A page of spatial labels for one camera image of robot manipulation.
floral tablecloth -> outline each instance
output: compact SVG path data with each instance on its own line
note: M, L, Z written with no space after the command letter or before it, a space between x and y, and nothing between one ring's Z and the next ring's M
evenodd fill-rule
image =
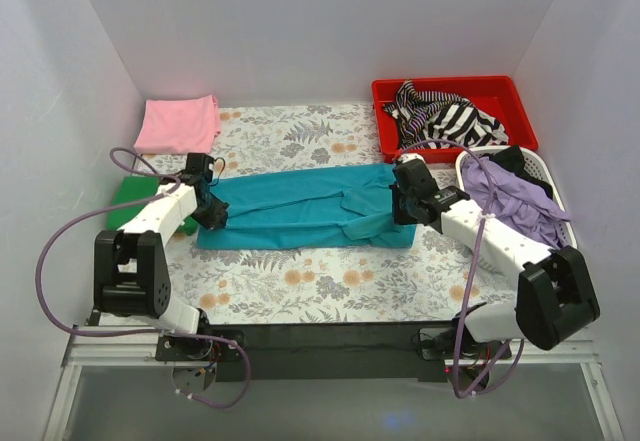
M382 162L370 105L224 109L221 119L211 154L226 160L223 178ZM145 157L163 173L184 167L185 156ZM441 187L455 184L452 166L430 168ZM450 319L471 260L468 248L424 226L413 247L400 250L213 251L196 248L195 239L169 241L169 273L175 292L212 323ZM472 296L495 302L514 292L501 275L480 269Z

lavender fabric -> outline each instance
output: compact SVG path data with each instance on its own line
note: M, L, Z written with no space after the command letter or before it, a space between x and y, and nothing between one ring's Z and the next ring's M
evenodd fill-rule
M569 215L549 199L544 190L483 159L496 187L491 212L519 233L554 248L564 246L560 222ZM478 163L468 158L462 166L464 190L481 206L489 196L487 178Z

striped fabric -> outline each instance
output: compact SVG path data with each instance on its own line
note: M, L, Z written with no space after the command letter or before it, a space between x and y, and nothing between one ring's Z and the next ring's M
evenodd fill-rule
M399 148L426 139L448 139L465 146L509 143L504 126L493 116L477 109L467 98L438 91L416 91L405 81L396 100L383 106L396 120ZM444 143L429 143L429 148L447 148Z

folded teal cloth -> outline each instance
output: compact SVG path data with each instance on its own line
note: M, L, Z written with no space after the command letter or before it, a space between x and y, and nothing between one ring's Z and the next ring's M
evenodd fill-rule
M227 227L200 229L204 249L292 249L372 245L408 248L415 226L391 216L389 164L306 169L221 180Z

white plastic basket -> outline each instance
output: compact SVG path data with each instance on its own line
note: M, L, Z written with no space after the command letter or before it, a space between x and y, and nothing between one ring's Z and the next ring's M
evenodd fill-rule
M482 156L485 154L497 153L498 151L502 151L503 149L507 148L508 146L484 146L481 148L471 148L471 150L474 153ZM560 199L560 195L558 194L558 189L553 183L553 179L551 178L549 169L547 169L547 165L544 163L542 158L540 158L540 156L538 156L533 151L530 151L526 148L520 149L522 150L522 155L524 156L524 170L534 178L549 183L553 188L553 200L558 206L560 206L560 209L564 210L562 199ZM458 185L462 190L464 190L464 182L462 181L462 163L467 156L469 156L469 154L466 151L463 151L456 158L456 176L458 177ZM571 228L571 223L566 221L562 221L560 223L560 237L563 241L563 244L573 246L574 248L578 247L576 243L576 237L574 236L573 229Z

